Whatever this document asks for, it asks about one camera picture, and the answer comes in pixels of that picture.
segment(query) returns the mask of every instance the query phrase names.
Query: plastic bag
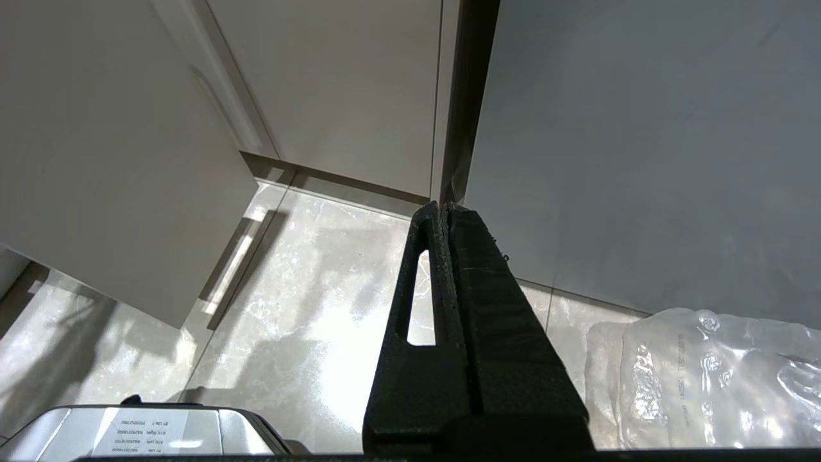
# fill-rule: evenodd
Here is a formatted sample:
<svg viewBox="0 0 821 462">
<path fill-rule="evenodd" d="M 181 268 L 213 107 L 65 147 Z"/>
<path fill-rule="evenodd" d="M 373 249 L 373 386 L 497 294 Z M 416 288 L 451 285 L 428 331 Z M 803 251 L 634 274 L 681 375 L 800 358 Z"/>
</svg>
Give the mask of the plastic bag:
<svg viewBox="0 0 821 462">
<path fill-rule="evenodd" d="M 617 354 L 602 338 L 620 331 L 618 378 L 602 377 Z M 588 339 L 596 440 L 616 428 L 625 448 L 821 446 L 817 330 L 676 308 Z"/>
</svg>

